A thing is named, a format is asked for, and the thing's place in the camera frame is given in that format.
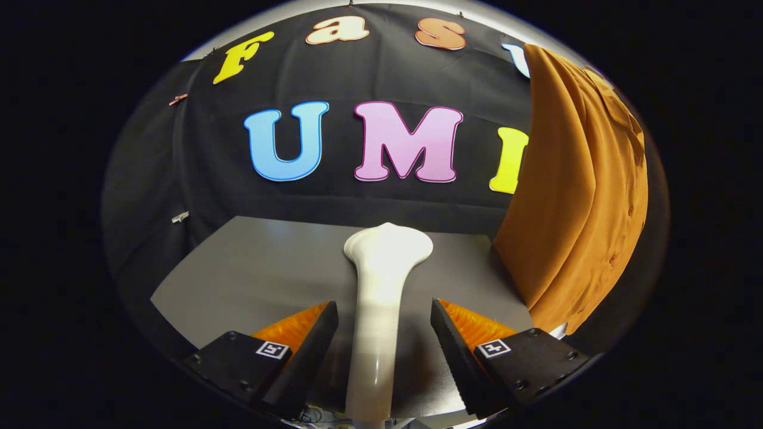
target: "orange cloth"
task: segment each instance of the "orange cloth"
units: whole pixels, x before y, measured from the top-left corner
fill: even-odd
[[[646,219],[644,135],[594,72],[526,44],[533,113],[493,245],[533,323],[572,334],[623,273]]]

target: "white plastic object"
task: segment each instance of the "white plastic object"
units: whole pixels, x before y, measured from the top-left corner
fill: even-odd
[[[344,412],[356,429],[383,429],[389,418],[403,284],[432,248],[425,233],[391,223],[359,231],[344,243],[358,273]]]

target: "letter m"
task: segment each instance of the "letter m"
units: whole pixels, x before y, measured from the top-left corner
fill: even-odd
[[[383,150],[387,150],[401,179],[408,176],[422,153],[424,160],[416,170],[417,178],[424,182],[452,182],[456,179],[453,143],[456,127],[464,120],[460,111],[431,108],[413,133],[408,131],[392,103],[360,103],[355,107],[355,113],[363,118],[365,125],[363,164],[355,169],[355,177],[359,180],[387,179],[389,169],[382,165]]]

